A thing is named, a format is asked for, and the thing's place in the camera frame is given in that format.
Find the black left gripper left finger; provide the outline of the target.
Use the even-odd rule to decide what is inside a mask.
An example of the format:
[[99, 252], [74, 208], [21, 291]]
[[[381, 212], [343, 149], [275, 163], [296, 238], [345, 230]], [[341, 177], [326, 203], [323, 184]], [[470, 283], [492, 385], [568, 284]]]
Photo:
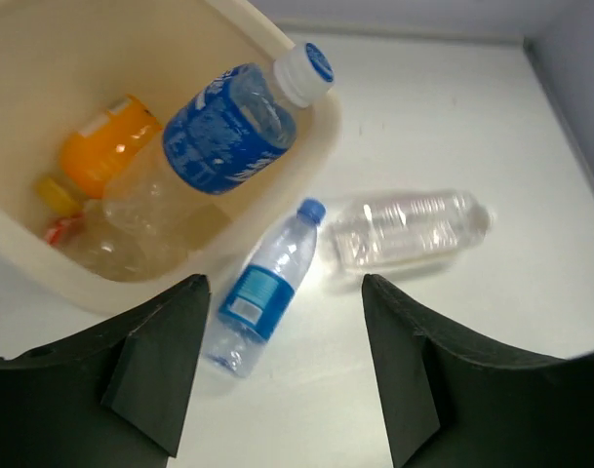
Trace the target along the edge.
[[127, 312], [0, 358], [0, 467], [164, 467], [210, 306], [193, 275]]

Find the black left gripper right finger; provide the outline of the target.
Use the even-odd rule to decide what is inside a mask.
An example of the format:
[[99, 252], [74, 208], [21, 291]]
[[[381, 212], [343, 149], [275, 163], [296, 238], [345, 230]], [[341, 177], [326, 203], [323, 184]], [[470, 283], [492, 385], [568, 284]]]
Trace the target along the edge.
[[594, 352], [501, 343], [378, 275], [362, 300], [395, 466], [594, 467]]

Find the red label crushed bottle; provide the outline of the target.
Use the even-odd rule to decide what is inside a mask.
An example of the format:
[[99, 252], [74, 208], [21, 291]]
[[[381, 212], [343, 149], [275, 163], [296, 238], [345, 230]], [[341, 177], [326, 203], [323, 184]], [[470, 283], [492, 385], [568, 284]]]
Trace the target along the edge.
[[43, 239], [83, 268], [114, 282], [157, 278], [175, 269], [187, 256], [177, 241], [136, 237], [112, 226], [102, 216], [99, 204], [56, 219]]

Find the small blue cap bottle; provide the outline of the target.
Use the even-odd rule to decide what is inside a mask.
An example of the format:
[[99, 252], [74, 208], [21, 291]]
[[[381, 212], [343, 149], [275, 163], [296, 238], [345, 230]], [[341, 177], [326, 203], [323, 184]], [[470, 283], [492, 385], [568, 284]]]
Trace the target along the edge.
[[325, 215], [308, 198], [264, 234], [205, 332], [209, 361], [237, 377], [251, 374], [310, 268]]

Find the large clear plastic bottle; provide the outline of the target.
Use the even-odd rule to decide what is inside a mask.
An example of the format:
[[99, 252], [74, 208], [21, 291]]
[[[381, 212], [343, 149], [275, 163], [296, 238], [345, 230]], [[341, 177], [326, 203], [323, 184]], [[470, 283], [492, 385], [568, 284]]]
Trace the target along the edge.
[[464, 190], [360, 194], [326, 222], [323, 257], [345, 275], [440, 267], [481, 245], [494, 222], [493, 212]]

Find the orange label bottle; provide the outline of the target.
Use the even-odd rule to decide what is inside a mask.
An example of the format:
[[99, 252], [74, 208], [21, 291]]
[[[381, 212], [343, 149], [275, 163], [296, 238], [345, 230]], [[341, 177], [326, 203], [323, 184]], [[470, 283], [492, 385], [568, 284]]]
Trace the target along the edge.
[[127, 94], [106, 107], [62, 144], [56, 168], [34, 184], [39, 199], [58, 216], [82, 211], [162, 130], [137, 98]]

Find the blue label water bottle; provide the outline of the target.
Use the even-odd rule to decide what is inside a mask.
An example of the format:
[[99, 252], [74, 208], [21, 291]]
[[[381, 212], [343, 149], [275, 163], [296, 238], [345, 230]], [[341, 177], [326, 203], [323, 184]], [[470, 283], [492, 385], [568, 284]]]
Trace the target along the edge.
[[311, 42], [269, 65], [224, 71], [106, 185], [105, 219], [135, 238], [166, 236], [288, 152], [300, 115], [334, 83], [330, 62]]

